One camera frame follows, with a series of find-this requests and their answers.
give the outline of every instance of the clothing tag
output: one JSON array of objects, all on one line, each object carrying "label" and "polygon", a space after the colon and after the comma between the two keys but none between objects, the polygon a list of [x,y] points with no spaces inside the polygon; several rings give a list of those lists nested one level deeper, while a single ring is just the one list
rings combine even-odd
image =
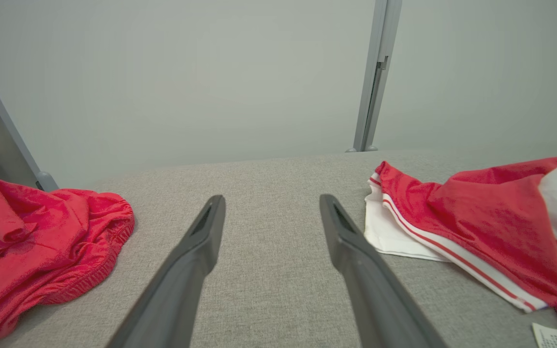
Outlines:
[{"label": "clothing tag", "polygon": [[546,328],[533,322],[532,330],[539,348],[557,348],[557,329]]}]

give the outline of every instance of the white stripe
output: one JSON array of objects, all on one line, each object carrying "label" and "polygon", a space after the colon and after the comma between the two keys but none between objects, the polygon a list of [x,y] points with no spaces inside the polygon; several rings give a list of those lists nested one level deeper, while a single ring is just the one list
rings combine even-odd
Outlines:
[{"label": "white stripe", "polygon": [[[386,203],[386,202],[384,202],[384,206],[391,210],[391,212],[393,213],[393,216],[396,219],[396,222],[402,227],[402,229],[404,229],[405,233],[408,233],[410,236],[412,236],[413,238],[418,240],[418,242],[423,243],[427,247],[430,247],[431,249],[437,251],[438,253],[446,256],[446,258],[451,260],[453,263],[457,264],[457,266],[463,268],[467,273],[471,274],[474,278],[480,280],[480,282],[485,284],[488,288],[490,288],[493,292],[497,293],[497,295],[499,295],[503,299],[507,300],[508,302],[511,302],[512,304],[514,304],[518,308],[521,308],[526,313],[530,313],[532,310],[530,309],[530,307],[526,306],[526,304],[524,304],[524,302],[528,302],[529,304],[531,304],[537,310],[547,307],[547,304],[543,300],[540,300],[537,297],[534,297],[533,295],[530,295],[530,293],[524,291],[524,289],[520,288],[517,284],[515,284],[512,280],[510,280],[506,275],[504,275],[503,273],[501,273],[500,271],[495,269],[490,264],[481,260],[477,256],[473,255],[471,252],[467,251],[462,246],[458,245],[457,243],[453,242],[452,240],[449,240],[449,239],[444,238],[442,236],[436,235],[435,233],[423,231],[423,230],[411,225],[411,223],[409,223],[407,220],[405,220],[400,215],[399,210],[396,208],[396,205],[394,204],[391,196],[389,196],[388,194],[384,194],[384,199],[388,200],[391,203],[392,208],[394,208],[394,210],[391,209],[391,207],[389,207],[388,203]],[[448,253],[446,250],[436,246],[433,243],[427,242],[427,240],[424,240],[424,239],[420,238],[420,236],[417,236],[416,234],[414,234],[412,231],[410,231],[410,229],[412,231],[416,232],[416,233],[419,233],[420,235],[422,235],[426,238],[429,238],[430,240],[433,240],[434,242],[437,242],[437,243],[443,245],[444,247],[446,247],[447,249],[449,249],[450,251],[452,251],[456,255],[462,257],[467,262],[470,262],[472,266],[476,267],[482,273],[485,273],[488,277],[495,280],[498,284],[500,284],[500,286],[503,286],[506,290],[508,290],[513,295],[515,295],[519,300],[518,299],[513,299],[513,297],[510,297],[509,295],[507,295],[507,293],[505,293],[500,288],[493,285],[493,283],[489,282],[489,280],[487,280],[482,275],[477,273],[477,271],[475,271],[472,267],[468,266],[467,264],[464,264],[463,262],[458,260],[454,255],[452,255],[451,253]]]}]

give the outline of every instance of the gray wall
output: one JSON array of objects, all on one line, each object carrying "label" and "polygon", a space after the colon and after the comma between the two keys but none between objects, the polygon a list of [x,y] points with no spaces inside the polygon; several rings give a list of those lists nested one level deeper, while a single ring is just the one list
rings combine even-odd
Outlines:
[{"label": "gray wall", "polygon": [[373,7],[0,0],[0,97],[60,187],[167,165],[344,152]]},{"label": "gray wall", "polygon": [[373,144],[557,148],[557,1],[404,0]]}]

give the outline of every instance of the gray fabric surface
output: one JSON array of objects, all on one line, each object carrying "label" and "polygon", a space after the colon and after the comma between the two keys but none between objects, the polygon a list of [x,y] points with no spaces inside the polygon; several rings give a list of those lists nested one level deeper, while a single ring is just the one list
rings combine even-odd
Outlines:
[{"label": "gray fabric surface", "polygon": [[[219,261],[204,284],[193,347],[357,347],[342,277],[331,265],[318,199],[334,194],[362,228],[366,180],[382,159],[420,180],[556,156],[532,150],[367,152],[195,165],[131,174],[92,187],[128,200],[137,226],[113,273],[77,300],[23,315],[0,347],[104,347],[205,201],[223,194]],[[535,347],[526,315],[452,264],[383,256],[452,348]]]}]

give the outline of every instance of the red fabric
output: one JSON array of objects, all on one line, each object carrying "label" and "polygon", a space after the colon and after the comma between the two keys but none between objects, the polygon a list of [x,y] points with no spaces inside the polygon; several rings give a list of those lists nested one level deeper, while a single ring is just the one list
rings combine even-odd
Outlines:
[{"label": "red fabric", "polygon": [[117,194],[0,181],[0,338],[29,308],[102,282],[133,227],[132,208]]},{"label": "red fabric", "polygon": [[451,240],[557,309],[557,241],[539,192],[557,158],[421,183],[383,162],[382,191],[415,227]]}]

